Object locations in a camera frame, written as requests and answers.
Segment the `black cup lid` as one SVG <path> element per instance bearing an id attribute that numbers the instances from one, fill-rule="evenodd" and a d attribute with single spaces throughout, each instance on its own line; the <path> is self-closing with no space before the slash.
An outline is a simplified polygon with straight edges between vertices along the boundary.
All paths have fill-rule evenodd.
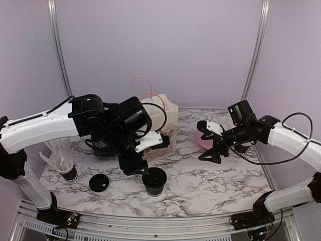
<path id="1" fill-rule="evenodd" d="M 160 188 L 165 185 L 167 175 L 161 168 L 152 167 L 148 169 L 148 173 L 142 175 L 142 182 L 148 188 Z"/>

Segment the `stack of paper cups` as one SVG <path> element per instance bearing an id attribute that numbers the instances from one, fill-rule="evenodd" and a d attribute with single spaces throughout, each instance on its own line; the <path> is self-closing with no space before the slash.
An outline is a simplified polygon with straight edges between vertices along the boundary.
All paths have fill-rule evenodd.
<path id="1" fill-rule="evenodd" d="M 252 146 L 251 143 L 237 144 L 234 146 L 234 150 L 240 155 L 247 152 L 247 150 Z"/>

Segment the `white printed paper bag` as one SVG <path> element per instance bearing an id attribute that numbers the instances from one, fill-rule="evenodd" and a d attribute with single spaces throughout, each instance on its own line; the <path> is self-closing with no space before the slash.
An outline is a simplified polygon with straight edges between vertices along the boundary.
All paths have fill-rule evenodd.
<path id="1" fill-rule="evenodd" d="M 138 76 L 132 81 L 130 86 L 131 95 L 133 95 L 134 82 L 138 79 L 144 79 L 149 83 L 150 90 L 148 92 L 144 92 L 143 95 L 138 97 L 138 99 L 140 102 L 144 103 L 144 108 L 151 117 L 151 130 L 168 136 L 170 141 L 169 145 L 165 148 L 157 150 L 148 148 L 144 150 L 144 157 L 147 162 L 151 164 L 175 153 L 179 107 L 164 93 L 155 93 L 150 80 L 143 76 Z"/>

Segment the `black paper coffee cup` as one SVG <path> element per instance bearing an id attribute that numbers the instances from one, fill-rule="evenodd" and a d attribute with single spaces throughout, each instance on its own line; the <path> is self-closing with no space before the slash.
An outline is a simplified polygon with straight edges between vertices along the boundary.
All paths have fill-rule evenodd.
<path id="1" fill-rule="evenodd" d="M 159 185 L 150 185 L 150 184 L 144 184 L 145 189 L 147 191 L 147 194 L 151 197 L 158 197 L 162 194 L 164 190 L 164 183 L 159 184 Z"/>

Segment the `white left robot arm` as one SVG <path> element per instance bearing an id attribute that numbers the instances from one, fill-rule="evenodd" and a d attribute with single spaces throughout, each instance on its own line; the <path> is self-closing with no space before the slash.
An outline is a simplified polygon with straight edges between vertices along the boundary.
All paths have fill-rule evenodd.
<path id="1" fill-rule="evenodd" d="M 58 106 L 23 119 L 1 118 L 1 176 L 16 182 L 52 223 L 63 220 L 55 196 L 34 175 L 25 148 L 59 138 L 90 136 L 118 155 L 125 175 L 146 174 L 147 148 L 169 145 L 168 136 L 151 129 L 152 120 L 137 97 L 105 103 L 95 94 L 70 97 Z"/>

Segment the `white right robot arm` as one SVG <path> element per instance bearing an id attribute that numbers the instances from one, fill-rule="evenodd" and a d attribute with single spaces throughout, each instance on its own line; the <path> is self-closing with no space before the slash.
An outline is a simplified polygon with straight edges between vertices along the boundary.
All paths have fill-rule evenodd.
<path id="1" fill-rule="evenodd" d="M 257 118 L 247 100 L 229 106 L 228 112 L 234 124 L 232 129 L 225 130 L 220 124 L 208 120 L 197 123 L 201 139 L 213 141 L 212 147 L 200 155 L 199 160 L 220 164 L 221 158 L 228 157 L 229 151 L 240 156 L 248 150 L 248 144 L 261 142 L 294 155 L 288 160 L 277 161 L 277 165 L 301 159 L 315 169 L 311 178 L 299 184 L 263 194 L 248 215 L 253 225 L 261 224 L 276 210 L 320 202 L 320 142 L 312 138 L 312 132 L 306 136 L 270 115 Z"/>

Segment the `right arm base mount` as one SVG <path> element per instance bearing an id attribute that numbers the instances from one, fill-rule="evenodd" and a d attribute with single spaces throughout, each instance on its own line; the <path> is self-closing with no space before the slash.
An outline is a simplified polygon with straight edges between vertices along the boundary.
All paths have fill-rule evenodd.
<path id="1" fill-rule="evenodd" d="M 257 227 L 260 225 L 272 223 L 275 217 L 264 205 L 267 196 L 273 191 L 262 194 L 252 206 L 252 211 L 234 214 L 229 219 L 229 224 L 234 226 L 234 230 Z"/>

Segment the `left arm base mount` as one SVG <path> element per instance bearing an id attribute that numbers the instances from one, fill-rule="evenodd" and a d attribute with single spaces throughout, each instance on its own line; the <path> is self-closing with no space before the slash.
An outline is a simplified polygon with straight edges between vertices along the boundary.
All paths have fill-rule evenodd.
<path id="1" fill-rule="evenodd" d="M 61 210 L 57 206 L 57 198 L 53 192 L 51 194 L 51 205 L 49 209 L 39 210 L 36 216 L 37 220 L 56 224 L 60 226 L 65 226 L 68 228 L 76 229 L 78 226 L 78 221 L 80 214 L 75 211 Z"/>

